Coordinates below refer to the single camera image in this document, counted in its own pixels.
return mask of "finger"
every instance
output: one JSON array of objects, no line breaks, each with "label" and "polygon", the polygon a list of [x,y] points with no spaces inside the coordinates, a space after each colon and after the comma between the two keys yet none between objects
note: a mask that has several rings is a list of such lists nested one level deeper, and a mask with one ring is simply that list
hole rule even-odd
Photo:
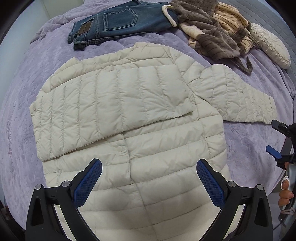
[{"label": "finger", "polygon": [[280,198],[291,199],[294,197],[294,194],[290,190],[283,190],[279,193]]},{"label": "finger", "polygon": [[290,164],[289,162],[285,162],[284,165],[285,165],[285,168],[286,168],[286,169],[288,169],[288,165],[289,165],[289,164]]},{"label": "finger", "polygon": [[289,188],[289,181],[285,180],[281,184],[282,189],[287,190]]},{"label": "finger", "polygon": [[285,206],[285,205],[287,205],[287,204],[289,204],[289,203],[290,203],[290,200],[289,200],[289,199],[281,198],[281,199],[279,200],[279,202],[278,202],[278,205],[279,205],[279,206]]}]

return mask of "snap button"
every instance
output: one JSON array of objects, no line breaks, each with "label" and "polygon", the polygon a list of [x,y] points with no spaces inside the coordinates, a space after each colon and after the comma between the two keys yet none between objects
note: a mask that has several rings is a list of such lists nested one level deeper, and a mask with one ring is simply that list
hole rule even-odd
[{"label": "snap button", "polygon": [[122,152],[123,151],[123,147],[122,146],[117,147],[117,151]]}]

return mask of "metal screw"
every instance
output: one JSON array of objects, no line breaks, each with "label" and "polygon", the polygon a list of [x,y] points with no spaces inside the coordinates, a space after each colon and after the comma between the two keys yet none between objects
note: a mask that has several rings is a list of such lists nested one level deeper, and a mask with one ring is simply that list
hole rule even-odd
[{"label": "metal screw", "polygon": [[35,189],[36,189],[36,190],[39,190],[41,187],[42,187],[41,184],[37,184],[37,185],[35,186]]},{"label": "metal screw", "polygon": [[236,186],[236,183],[234,181],[229,181],[228,186],[234,188]]},{"label": "metal screw", "polygon": [[261,191],[263,190],[263,186],[261,184],[257,185],[257,188]]},{"label": "metal screw", "polygon": [[70,182],[69,181],[64,181],[63,183],[62,183],[62,186],[64,187],[64,188],[66,188],[67,186],[69,186],[70,185]]}]

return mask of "quilted jacket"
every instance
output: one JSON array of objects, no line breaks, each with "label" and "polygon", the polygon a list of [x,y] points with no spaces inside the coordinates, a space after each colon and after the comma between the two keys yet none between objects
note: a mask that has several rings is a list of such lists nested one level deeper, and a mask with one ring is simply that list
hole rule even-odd
[{"label": "quilted jacket", "polygon": [[[203,67],[167,46],[70,59],[30,106],[48,187],[93,159],[103,172],[79,208],[101,241],[197,241],[219,208],[196,173],[205,158],[227,180],[223,120],[270,123],[272,97],[225,65]],[[74,240],[59,207],[67,236]],[[241,208],[228,232],[235,229]]]}]

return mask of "leather patch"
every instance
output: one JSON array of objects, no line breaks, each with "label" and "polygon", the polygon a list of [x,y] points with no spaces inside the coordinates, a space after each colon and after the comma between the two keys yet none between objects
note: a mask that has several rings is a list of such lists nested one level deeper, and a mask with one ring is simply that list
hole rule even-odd
[{"label": "leather patch", "polygon": [[92,20],[88,21],[87,23],[85,23],[83,25],[81,25],[80,29],[78,30],[78,35],[88,32],[90,27],[91,27],[91,23],[92,23]]}]

